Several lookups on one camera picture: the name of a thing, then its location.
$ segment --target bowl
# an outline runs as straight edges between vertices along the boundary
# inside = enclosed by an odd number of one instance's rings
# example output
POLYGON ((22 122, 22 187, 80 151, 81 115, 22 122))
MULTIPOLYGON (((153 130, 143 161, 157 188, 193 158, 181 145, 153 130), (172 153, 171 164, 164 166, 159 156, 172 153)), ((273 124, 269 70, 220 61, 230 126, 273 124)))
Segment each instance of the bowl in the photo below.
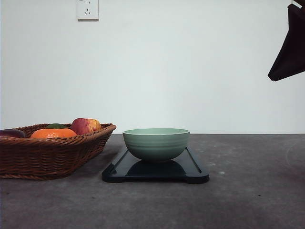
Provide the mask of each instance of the bowl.
POLYGON ((133 129, 123 132, 127 149, 149 162, 164 162, 178 157, 186 148, 190 131, 174 128, 133 129))

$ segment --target black cloth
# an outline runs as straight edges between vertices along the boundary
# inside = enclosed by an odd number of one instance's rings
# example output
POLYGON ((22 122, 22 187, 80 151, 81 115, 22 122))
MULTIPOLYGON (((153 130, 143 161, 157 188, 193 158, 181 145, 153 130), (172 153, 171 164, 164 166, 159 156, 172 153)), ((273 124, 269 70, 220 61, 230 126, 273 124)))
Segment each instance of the black cloth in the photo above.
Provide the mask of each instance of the black cloth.
POLYGON ((273 81, 305 71, 305 11, 288 6, 289 31, 268 74, 273 81))

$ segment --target bowl rim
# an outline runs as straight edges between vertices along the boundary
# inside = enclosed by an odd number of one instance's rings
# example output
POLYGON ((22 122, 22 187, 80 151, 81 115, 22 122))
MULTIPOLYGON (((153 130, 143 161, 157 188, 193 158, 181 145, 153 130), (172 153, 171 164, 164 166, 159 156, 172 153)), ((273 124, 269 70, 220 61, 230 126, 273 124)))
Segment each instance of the bowl rim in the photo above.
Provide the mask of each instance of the bowl rim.
POLYGON ((123 131, 123 134, 126 135, 142 135, 142 136, 160 136, 160 135, 182 135, 182 134, 187 134, 190 131, 186 130, 186 129, 180 129, 180 128, 138 128, 138 129, 131 129, 131 130, 125 130, 123 131), (174 133, 174 134, 133 134, 133 133, 127 133, 127 131, 131 131, 131 130, 151 130, 151 129, 171 129, 171 130, 183 130, 183 132, 181 133, 174 133))

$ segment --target table surface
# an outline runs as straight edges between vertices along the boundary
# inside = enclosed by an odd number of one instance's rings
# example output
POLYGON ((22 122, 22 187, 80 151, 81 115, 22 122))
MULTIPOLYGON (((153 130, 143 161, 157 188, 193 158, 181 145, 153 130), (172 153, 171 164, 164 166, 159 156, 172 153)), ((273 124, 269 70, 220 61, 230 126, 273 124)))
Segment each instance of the table surface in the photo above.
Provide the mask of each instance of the table surface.
POLYGON ((0 228, 305 228, 305 135, 191 135, 189 146, 209 182, 102 181, 122 135, 70 177, 0 179, 0 228))

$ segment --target tray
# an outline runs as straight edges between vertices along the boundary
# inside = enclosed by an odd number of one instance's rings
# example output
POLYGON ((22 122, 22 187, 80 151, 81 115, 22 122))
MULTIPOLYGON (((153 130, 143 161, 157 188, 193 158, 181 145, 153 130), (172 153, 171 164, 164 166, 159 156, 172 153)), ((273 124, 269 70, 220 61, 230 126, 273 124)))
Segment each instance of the tray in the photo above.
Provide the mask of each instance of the tray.
POLYGON ((201 184, 209 180, 209 174, 199 162, 188 146, 178 157, 163 163, 149 163, 137 159, 125 147, 104 169, 102 179, 109 183, 162 180, 201 184))

